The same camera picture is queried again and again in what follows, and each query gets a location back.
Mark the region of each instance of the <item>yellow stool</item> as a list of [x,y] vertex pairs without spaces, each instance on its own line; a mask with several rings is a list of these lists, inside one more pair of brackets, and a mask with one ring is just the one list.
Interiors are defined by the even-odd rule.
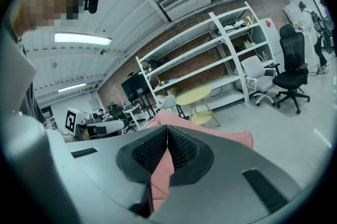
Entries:
[[[208,106],[207,102],[204,100],[204,98],[208,96],[210,92],[211,92],[211,88],[204,86],[204,87],[200,87],[200,88],[188,91],[177,97],[178,105],[189,105],[190,106],[190,120],[197,125],[205,124],[213,117],[214,120],[217,122],[217,124],[220,126],[220,123],[216,119],[214,113]],[[196,103],[198,101],[202,101],[204,103],[204,105],[207,108],[207,111],[196,112]]]

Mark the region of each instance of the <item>chair headrest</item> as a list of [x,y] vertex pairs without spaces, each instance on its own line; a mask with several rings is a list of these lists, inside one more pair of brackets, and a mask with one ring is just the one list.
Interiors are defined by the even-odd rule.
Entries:
[[293,37],[296,36],[296,31],[294,28],[291,26],[291,24],[286,24],[281,27],[280,29],[280,37],[281,38],[288,38],[288,37]]

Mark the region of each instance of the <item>white shirt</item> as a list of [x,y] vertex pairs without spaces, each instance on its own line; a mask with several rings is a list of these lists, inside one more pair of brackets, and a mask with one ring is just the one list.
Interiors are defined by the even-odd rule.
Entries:
[[317,42],[317,37],[320,37],[321,34],[316,31],[314,23],[311,18],[311,13],[312,10],[305,8],[304,11],[302,12],[303,14],[303,21],[302,21],[302,28],[303,28],[303,33],[308,35],[309,40],[312,45],[315,45]]

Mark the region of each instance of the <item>pink fabric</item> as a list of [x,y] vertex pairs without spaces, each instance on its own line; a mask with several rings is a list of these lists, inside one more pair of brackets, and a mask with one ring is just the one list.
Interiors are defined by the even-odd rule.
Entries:
[[[179,116],[167,110],[160,110],[160,112],[146,126],[146,129],[158,125],[176,125],[181,126],[183,128],[194,129],[211,135],[239,142],[251,149],[253,148],[253,139],[251,132],[227,133],[224,131],[215,131],[207,129],[204,128],[203,126],[196,125],[191,121],[182,119]],[[151,176],[154,210],[159,208],[159,206],[162,204],[166,196],[169,194],[170,176],[173,173],[174,168],[172,158],[170,152],[166,150],[156,170]]]

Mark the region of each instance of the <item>fluorescent light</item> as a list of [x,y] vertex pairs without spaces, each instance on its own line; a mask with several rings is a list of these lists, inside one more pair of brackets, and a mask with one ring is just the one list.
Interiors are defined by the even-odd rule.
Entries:
[[55,42],[75,42],[75,43],[91,43],[99,45],[109,45],[111,38],[91,36],[87,34],[75,34],[75,33],[55,33]]
[[58,89],[58,92],[61,93],[61,92],[66,91],[66,90],[78,88],[78,87],[85,86],[85,85],[86,85],[86,83],[81,83],[81,84],[69,86],[69,87],[66,87],[66,88]]

